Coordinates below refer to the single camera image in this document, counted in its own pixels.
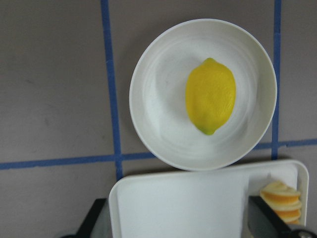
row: gray surface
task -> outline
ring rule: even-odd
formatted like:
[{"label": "gray surface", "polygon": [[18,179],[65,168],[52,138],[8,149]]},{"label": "gray surface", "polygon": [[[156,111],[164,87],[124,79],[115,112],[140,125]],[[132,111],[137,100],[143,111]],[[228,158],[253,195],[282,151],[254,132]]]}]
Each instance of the gray surface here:
[{"label": "gray surface", "polygon": [[[282,2],[279,139],[317,138],[317,4]],[[147,152],[131,122],[128,90],[139,57],[164,30],[194,18],[227,20],[273,59],[273,0],[109,0],[109,10],[123,153]],[[0,163],[113,154],[100,2],[0,0],[0,29]],[[271,126],[261,142],[270,141]],[[309,169],[307,221],[314,226],[317,146],[279,153]],[[237,164],[270,155],[254,150]],[[175,170],[159,159],[122,167],[124,176]],[[115,180],[114,162],[0,170],[0,237],[75,231]]]},{"label": "gray surface", "polygon": [[52,238],[77,231],[115,183],[114,163],[0,171],[0,237]]},{"label": "gray surface", "polygon": [[0,162],[112,154],[99,1],[0,10]]},{"label": "gray surface", "polygon": [[283,1],[280,140],[317,137],[317,1]]}]

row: white plate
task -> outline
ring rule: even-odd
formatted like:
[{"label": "white plate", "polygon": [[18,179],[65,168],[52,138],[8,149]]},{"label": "white plate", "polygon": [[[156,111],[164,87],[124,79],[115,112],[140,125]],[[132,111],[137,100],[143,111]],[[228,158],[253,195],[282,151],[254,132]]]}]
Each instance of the white plate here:
[{"label": "white plate", "polygon": [[[190,122],[185,86],[206,58],[226,65],[236,81],[229,121],[214,135]],[[185,170],[211,170],[242,158],[267,130],[276,103],[272,63],[260,43],[242,28],[215,19],[176,25],[158,36],[132,76],[129,104],[145,146],[166,163]]]}]

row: black object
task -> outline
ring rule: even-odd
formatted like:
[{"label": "black object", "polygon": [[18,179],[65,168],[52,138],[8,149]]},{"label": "black object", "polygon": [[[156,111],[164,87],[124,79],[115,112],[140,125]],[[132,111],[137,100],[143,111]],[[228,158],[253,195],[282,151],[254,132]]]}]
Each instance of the black object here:
[{"label": "black object", "polygon": [[317,238],[304,227],[292,230],[260,196],[249,196],[248,226],[254,238]]},{"label": "black object", "polygon": [[66,235],[61,238],[90,238],[96,225],[96,221],[105,204],[106,198],[96,199],[77,233],[73,235]]}]

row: lemon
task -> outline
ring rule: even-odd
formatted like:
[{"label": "lemon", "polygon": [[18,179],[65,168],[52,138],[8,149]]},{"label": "lemon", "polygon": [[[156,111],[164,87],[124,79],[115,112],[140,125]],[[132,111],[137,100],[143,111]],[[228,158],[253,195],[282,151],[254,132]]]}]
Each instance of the lemon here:
[{"label": "lemon", "polygon": [[236,84],[232,72],[214,59],[206,59],[189,74],[185,98],[191,122],[204,134],[214,134],[233,111]]}]

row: blue tape line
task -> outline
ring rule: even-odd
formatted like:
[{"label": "blue tape line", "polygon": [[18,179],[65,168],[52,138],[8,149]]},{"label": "blue tape line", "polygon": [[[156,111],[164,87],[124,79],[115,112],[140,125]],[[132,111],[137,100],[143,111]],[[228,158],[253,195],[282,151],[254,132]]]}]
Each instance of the blue tape line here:
[{"label": "blue tape line", "polygon": [[120,155],[121,145],[120,145],[118,106],[117,106],[115,77],[114,77],[114,64],[113,64],[113,55],[112,55],[109,8],[108,8],[107,0],[101,0],[101,11],[102,11],[103,28],[104,28],[104,43],[105,43],[105,52],[106,52],[108,89],[109,89],[109,97],[110,97],[113,146],[114,146],[114,153],[116,155]]},{"label": "blue tape line", "polygon": [[116,174],[117,181],[119,181],[120,179],[123,178],[122,159],[121,158],[117,158],[115,160],[115,174]]},{"label": "blue tape line", "polygon": [[52,160],[35,160],[25,162],[9,162],[0,163],[0,170],[9,169],[23,169],[33,167],[48,167],[48,166],[59,166],[59,165],[74,165],[74,164],[87,164],[95,162],[106,162],[114,161],[113,155],[105,156],[89,156],[89,157],[78,157],[78,158],[66,158],[66,159],[52,159]]},{"label": "blue tape line", "polygon": [[263,150],[263,149],[270,149],[272,146],[272,143],[259,143],[257,144],[253,149],[254,150]]},{"label": "blue tape line", "polygon": [[308,146],[308,145],[317,145],[317,139],[282,141],[279,143],[279,146],[286,146],[286,147]]},{"label": "blue tape line", "polygon": [[155,158],[155,155],[151,152],[147,153],[135,153],[122,155],[123,160],[139,160],[139,159],[151,159]]},{"label": "blue tape line", "polygon": [[[306,140],[291,140],[291,141],[281,141],[278,146],[287,147],[297,147],[297,146],[317,146],[316,139],[306,139]],[[260,143],[254,147],[254,150],[269,149],[271,143]],[[49,167],[58,165],[73,165],[73,164],[87,164],[95,162],[115,162],[116,165],[116,175],[117,179],[123,177],[122,173],[122,161],[128,160],[140,160],[140,159],[151,159],[155,156],[150,153],[135,153],[135,154],[123,154],[123,155],[103,155],[103,156],[88,156],[88,157],[78,157],[78,158],[63,158],[63,159],[51,159],[51,160],[35,160],[35,161],[25,161],[25,162],[10,162],[10,163],[0,163],[0,170],[8,169],[22,169],[22,168],[32,168],[32,167]]]},{"label": "blue tape line", "polygon": [[274,4],[274,70],[276,74],[277,98],[272,119],[272,160],[278,157],[279,88],[280,88],[280,52],[281,52],[281,0]]}]

